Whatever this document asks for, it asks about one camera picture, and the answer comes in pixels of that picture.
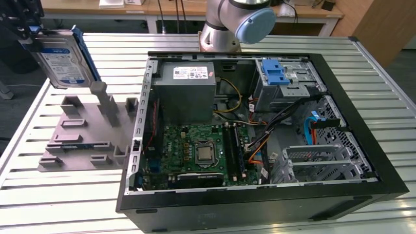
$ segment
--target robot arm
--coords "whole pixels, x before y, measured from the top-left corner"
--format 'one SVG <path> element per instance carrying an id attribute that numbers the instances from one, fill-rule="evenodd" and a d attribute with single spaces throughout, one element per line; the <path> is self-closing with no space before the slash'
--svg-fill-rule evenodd
<path id="1" fill-rule="evenodd" d="M 236 52 L 240 42 L 257 43 L 272 31 L 276 15 L 271 0 L 209 0 L 200 36 L 203 51 Z"/>
<path id="2" fill-rule="evenodd" d="M 29 51 L 39 51 L 41 44 L 33 39 L 41 29 L 44 10 L 40 0 L 0 0 L 0 34 L 7 40 L 19 40 Z"/>

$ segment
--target hard drive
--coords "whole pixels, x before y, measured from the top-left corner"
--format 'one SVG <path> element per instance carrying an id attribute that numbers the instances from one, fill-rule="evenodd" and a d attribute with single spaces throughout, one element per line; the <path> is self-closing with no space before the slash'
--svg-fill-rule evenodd
<path id="1" fill-rule="evenodd" d="M 71 30 L 43 30 L 36 35 L 43 49 L 33 55 L 57 89 L 89 87 L 101 81 L 81 36 L 76 26 Z"/>

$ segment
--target yellow wire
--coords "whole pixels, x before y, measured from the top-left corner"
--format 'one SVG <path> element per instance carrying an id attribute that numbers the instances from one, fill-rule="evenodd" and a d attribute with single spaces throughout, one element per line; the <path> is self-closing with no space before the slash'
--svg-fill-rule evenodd
<path id="1" fill-rule="evenodd" d="M 236 109 L 240 107 L 240 105 L 241 105 L 241 94 L 240 94 L 239 89 L 237 89 L 236 86 L 229 82 L 229 80 L 227 80 L 225 78 L 221 78 L 221 80 L 225 81 L 225 82 L 233 87 L 233 89 L 236 90 L 236 92 L 237 92 L 237 94 L 239 94 L 239 103 L 237 103 L 236 107 L 233 107 L 233 108 L 231 108 L 231 109 L 228 109 L 228 110 L 217 110 L 217 111 L 213 111 L 215 113 L 227 113 L 227 112 L 231 112 L 231 111 L 236 110 Z"/>

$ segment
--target metal table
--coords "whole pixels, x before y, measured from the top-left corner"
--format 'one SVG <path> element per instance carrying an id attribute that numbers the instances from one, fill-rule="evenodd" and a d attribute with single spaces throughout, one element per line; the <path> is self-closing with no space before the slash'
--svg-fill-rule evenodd
<path id="1" fill-rule="evenodd" d="M 148 51 L 197 51 L 196 35 L 85 34 L 84 39 L 116 101 L 140 96 Z M 347 38 L 273 36 L 244 45 L 243 51 L 324 55 L 411 192 L 339 220 L 205 233 L 416 233 L 416 106 L 367 50 Z M 97 102 L 85 88 L 65 91 L 44 84 L 0 158 L 0 229 L 16 234 L 137 233 L 133 223 L 115 212 L 121 170 L 36 171 L 65 94 Z"/>

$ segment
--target wooden desk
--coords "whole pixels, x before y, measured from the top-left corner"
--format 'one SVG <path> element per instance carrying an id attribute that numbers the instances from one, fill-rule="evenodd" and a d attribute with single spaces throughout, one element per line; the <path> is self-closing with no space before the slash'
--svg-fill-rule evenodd
<path id="1" fill-rule="evenodd" d="M 149 33 L 157 33 L 156 21 L 161 19 L 157 0 L 145 0 L 143 5 L 125 5 L 124 8 L 100 9 L 100 0 L 41 0 L 45 18 L 49 19 L 105 19 L 147 20 Z M 205 20 L 205 0 L 183 0 L 187 20 Z M 160 0 L 165 20 L 176 20 L 175 1 Z M 276 14 L 280 7 L 273 7 Z M 320 7 L 296 6 L 299 23 L 321 23 L 320 36 L 329 36 L 337 20 L 344 14 L 335 7 L 325 11 Z M 293 17 L 277 17 L 276 22 L 293 22 Z"/>

